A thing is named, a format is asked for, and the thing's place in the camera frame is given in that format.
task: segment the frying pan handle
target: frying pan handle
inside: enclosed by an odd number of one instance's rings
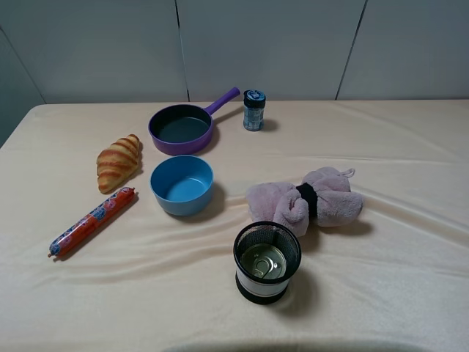
[[[222,107],[223,105],[228,103],[231,99],[236,98],[239,94],[241,94],[241,92],[238,88],[236,88],[236,87],[231,88],[221,98],[214,101],[213,104],[209,105],[204,110],[211,115],[211,114],[215,113],[215,111],[219,110],[220,107]]]

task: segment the mesh cup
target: mesh cup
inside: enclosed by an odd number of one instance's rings
[[[286,266],[284,275],[276,279],[266,279],[254,276],[243,267],[241,257],[257,244],[274,246],[283,254]],[[237,265],[238,289],[247,299],[258,304],[269,304],[279,300],[301,261],[298,239],[286,227],[271,221],[255,222],[242,229],[234,241],[233,252]]]

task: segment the bowl rim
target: bowl rim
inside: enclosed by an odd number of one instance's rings
[[[164,163],[166,163],[167,161],[171,160],[171,159],[175,159],[175,158],[195,158],[195,159],[198,159],[199,161],[201,161],[203,164],[205,164],[206,166],[208,166],[208,169],[210,170],[210,184],[209,186],[207,187],[207,189],[205,190],[204,193],[202,193],[200,196],[198,197],[195,197],[193,199],[188,199],[188,200],[180,200],[180,201],[174,201],[174,200],[169,200],[169,199],[166,199],[162,196],[160,196],[159,194],[157,194],[153,188],[153,185],[152,185],[152,178],[153,178],[153,174],[156,172],[156,169],[158,167],[160,167],[161,165],[163,165]],[[155,195],[155,197],[157,197],[158,199],[161,199],[163,200],[164,202],[168,202],[168,203],[173,203],[173,204],[182,204],[182,203],[188,203],[188,202],[192,202],[194,200],[197,200],[199,198],[202,198],[211,188],[212,188],[212,185],[213,185],[213,169],[212,167],[202,158],[198,157],[198,156],[195,156],[195,155],[176,155],[176,156],[172,156],[170,158],[167,158],[166,160],[163,160],[161,161],[152,171],[152,174],[150,175],[149,177],[149,187],[151,188],[153,194]]]

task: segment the beige tablecloth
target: beige tablecloth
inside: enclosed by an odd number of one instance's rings
[[[48,105],[0,150],[0,351],[469,351],[469,101],[241,103],[214,116],[201,157],[215,197],[164,213],[149,175],[168,158],[147,123],[165,103]],[[143,142],[139,200],[66,261],[50,242],[106,197],[95,160]],[[246,189],[356,168],[366,204],[346,227],[311,228],[286,296],[258,306],[235,285]]]

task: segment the small glass jar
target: small glass jar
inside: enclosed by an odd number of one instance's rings
[[[259,131],[264,126],[265,94],[259,90],[244,92],[244,128]]]

